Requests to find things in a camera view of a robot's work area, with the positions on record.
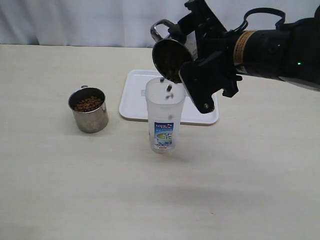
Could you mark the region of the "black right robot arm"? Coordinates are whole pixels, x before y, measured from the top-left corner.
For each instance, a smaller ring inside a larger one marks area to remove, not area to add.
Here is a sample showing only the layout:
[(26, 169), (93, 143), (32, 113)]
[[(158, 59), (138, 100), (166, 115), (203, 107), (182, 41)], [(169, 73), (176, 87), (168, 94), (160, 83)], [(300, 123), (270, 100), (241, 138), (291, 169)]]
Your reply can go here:
[(279, 17), (274, 29), (247, 30), (248, 20), (227, 30), (203, 0), (185, 3), (189, 14), (168, 29), (178, 39), (194, 33), (196, 58), (184, 60), (178, 71), (200, 113), (214, 110), (214, 93), (231, 98), (243, 76), (287, 82), (317, 91), (320, 88), (320, 12), (287, 23), (283, 11), (259, 7), (248, 15)]

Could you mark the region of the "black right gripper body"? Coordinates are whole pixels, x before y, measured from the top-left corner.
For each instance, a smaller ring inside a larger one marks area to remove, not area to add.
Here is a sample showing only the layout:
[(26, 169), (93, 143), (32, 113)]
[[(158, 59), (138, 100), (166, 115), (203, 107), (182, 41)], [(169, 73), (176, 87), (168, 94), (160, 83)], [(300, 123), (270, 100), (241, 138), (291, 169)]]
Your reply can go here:
[(220, 63), (225, 68), (226, 83), (222, 88), (222, 95), (232, 98), (238, 93), (237, 82), (242, 80), (238, 75), (234, 61), (232, 59), (232, 33), (225, 32), (222, 36), (215, 37), (213, 32), (206, 35), (195, 34), (197, 46), (197, 64), (211, 63), (213, 61)]

